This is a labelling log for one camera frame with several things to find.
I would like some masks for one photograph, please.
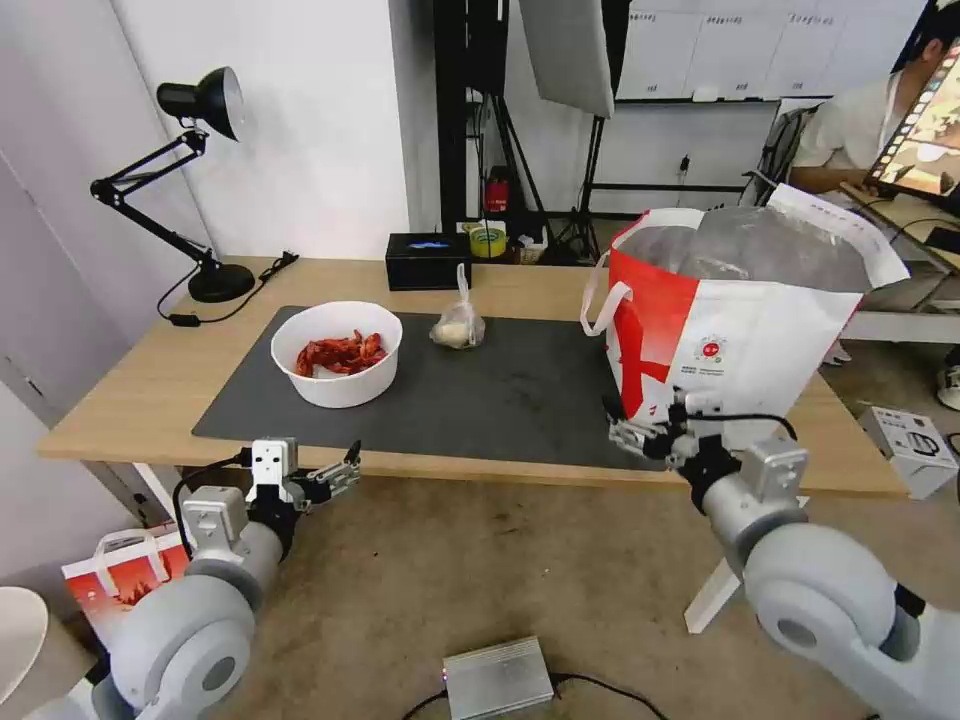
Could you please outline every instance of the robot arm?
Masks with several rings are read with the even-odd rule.
[[[100,693],[104,720],[124,717],[117,710],[124,704],[141,720],[185,720],[219,702],[246,670],[254,613],[297,520],[360,476],[359,443],[342,462],[311,473],[299,471],[289,438],[256,441],[251,458],[246,498],[237,488],[204,486],[184,501],[193,559],[184,577],[151,592],[125,618]]]
[[[709,397],[678,390],[670,420],[610,416],[610,439],[664,460],[691,486],[763,629],[819,663],[884,718],[960,718],[954,658],[960,615],[938,610],[891,578],[867,548],[807,522],[797,500],[808,453],[770,438],[735,458]]]

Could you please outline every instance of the plastic bag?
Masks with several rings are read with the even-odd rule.
[[[644,228],[620,251],[701,280],[772,281],[831,292],[872,287],[863,257],[846,240],[772,207],[714,210],[696,230]]]
[[[460,300],[443,311],[437,324],[430,330],[430,339],[438,345],[462,350],[483,342],[485,324],[470,304],[470,288],[467,287],[463,263],[457,266],[457,286],[460,288]]]

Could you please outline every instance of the person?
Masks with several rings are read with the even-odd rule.
[[[824,195],[838,205],[849,205],[846,196],[838,192],[840,184],[863,186],[870,168],[957,37],[960,2],[953,2],[927,17],[903,70],[823,103],[800,136],[789,184]],[[836,365],[849,360],[835,343],[825,362]],[[940,402],[960,410],[960,346],[947,354],[937,380]]]

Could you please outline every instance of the cooked crayfish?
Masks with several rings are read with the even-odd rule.
[[[314,366],[320,365],[341,375],[356,375],[386,356],[380,333],[372,333],[364,339],[359,330],[354,330],[352,338],[311,340],[297,356],[295,372],[312,378]]]

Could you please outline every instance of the white shirt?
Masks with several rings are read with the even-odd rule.
[[[893,110],[900,74],[836,95],[804,128],[794,167],[868,170],[903,117]]]

